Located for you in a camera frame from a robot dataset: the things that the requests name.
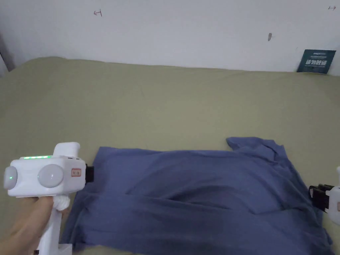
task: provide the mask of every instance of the human hand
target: human hand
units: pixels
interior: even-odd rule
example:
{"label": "human hand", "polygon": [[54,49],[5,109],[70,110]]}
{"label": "human hand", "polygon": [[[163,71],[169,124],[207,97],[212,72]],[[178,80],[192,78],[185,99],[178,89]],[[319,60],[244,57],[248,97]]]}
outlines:
{"label": "human hand", "polygon": [[33,254],[50,219],[52,208],[53,197],[20,199],[19,213],[6,241],[8,253]]}

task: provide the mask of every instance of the small sign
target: small sign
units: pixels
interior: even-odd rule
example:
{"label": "small sign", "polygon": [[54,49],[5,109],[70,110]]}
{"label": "small sign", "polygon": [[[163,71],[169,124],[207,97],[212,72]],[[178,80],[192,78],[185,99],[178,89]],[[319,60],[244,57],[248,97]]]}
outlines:
{"label": "small sign", "polygon": [[82,170],[80,168],[72,168],[71,177],[79,177],[82,175]]}
{"label": "small sign", "polygon": [[297,72],[327,74],[336,50],[305,50]]}

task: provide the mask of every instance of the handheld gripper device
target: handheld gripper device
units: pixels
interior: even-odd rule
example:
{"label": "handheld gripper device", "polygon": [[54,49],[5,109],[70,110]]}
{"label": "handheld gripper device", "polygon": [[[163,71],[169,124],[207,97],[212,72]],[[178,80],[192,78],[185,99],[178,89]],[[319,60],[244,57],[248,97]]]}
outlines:
{"label": "handheld gripper device", "polygon": [[[56,198],[60,198],[59,206],[68,207],[70,200],[66,196],[85,186],[87,165],[78,157],[79,148],[77,142],[59,143],[53,155],[21,157],[5,170],[4,188],[8,195],[18,198],[54,196],[51,217],[35,255],[72,254],[71,244],[59,244],[62,215],[55,207]],[[93,167],[89,168],[93,179]]]}

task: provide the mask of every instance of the wall mark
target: wall mark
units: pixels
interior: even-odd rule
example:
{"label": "wall mark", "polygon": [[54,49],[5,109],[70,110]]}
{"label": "wall mark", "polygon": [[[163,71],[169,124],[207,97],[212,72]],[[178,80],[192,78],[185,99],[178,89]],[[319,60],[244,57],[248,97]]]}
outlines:
{"label": "wall mark", "polygon": [[97,15],[97,13],[100,13],[100,16],[103,16],[102,11],[100,9],[99,9],[99,12],[96,12],[96,11],[93,12],[94,15]]}

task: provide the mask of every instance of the green led light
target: green led light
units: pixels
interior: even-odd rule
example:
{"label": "green led light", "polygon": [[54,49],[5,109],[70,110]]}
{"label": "green led light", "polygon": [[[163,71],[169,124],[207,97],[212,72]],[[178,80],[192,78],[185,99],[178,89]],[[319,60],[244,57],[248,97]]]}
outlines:
{"label": "green led light", "polygon": [[52,156],[34,156],[34,157],[23,157],[23,159],[34,159],[34,158],[52,158]]}

